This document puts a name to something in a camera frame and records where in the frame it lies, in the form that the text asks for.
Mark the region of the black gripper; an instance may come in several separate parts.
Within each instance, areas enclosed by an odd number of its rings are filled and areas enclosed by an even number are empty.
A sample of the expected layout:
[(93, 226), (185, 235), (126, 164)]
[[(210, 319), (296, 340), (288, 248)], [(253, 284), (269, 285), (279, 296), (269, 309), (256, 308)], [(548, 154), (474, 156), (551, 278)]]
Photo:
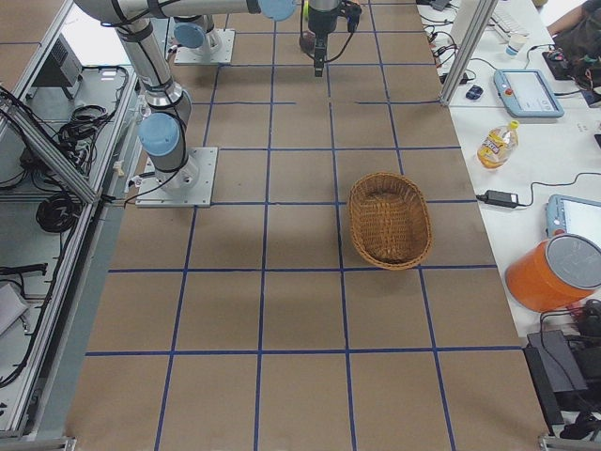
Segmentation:
[(323, 76), (327, 60), (327, 35), (333, 33), (339, 18), (344, 18), (347, 32), (357, 31), (362, 6), (355, 1), (327, 0), (308, 3), (308, 27), (316, 34), (314, 45), (314, 75)]

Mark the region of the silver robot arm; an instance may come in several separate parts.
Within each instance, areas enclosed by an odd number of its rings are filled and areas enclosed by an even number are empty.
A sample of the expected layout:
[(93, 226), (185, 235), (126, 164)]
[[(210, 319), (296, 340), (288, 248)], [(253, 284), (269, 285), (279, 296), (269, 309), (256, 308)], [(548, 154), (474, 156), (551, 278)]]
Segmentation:
[[(325, 66), (341, 54), (328, 56), (328, 40), (339, 19), (347, 25), (353, 37), (362, 16), (362, 7), (355, 1), (259, 1), (261, 12), (275, 22), (300, 13), (299, 46), (313, 61), (316, 77)], [(217, 28), (209, 15), (176, 18), (173, 27), (176, 57), (179, 65), (226, 65), (231, 62), (235, 31)]]
[(275, 22), (288, 19), (294, 1), (78, 1), (91, 18), (112, 27), (145, 89), (151, 114), (139, 128), (139, 138), (154, 165), (162, 190), (187, 191), (197, 182), (199, 167), (185, 143), (192, 100), (172, 75), (164, 51), (154, 36), (154, 19), (174, 19), (196, 28), (197, 40), (178, 42), (192, 48), (204, 44), (205, 27), (200, 21), (214, 14), (262, 14)]

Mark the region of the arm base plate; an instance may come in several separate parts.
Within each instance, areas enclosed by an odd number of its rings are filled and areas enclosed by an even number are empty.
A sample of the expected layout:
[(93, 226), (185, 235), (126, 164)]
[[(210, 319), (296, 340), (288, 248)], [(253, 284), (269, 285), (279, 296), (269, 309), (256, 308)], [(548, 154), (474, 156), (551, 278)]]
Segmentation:
[(218, 160), (217, 148), (188, 148), (188, 161), (172, 178), (156, 173), (153, 162), (146, 158), (145, 170), (153, 172), (143, 178), (140, 194), (134, 198), (139, 208), (209, 208)]
[(177, 41), (175, 64), (228, 65), (231, 63), (235, 41), (233, 29), (213, 28), (207, 32), (195, 24), (180, 23), (174, 32)]

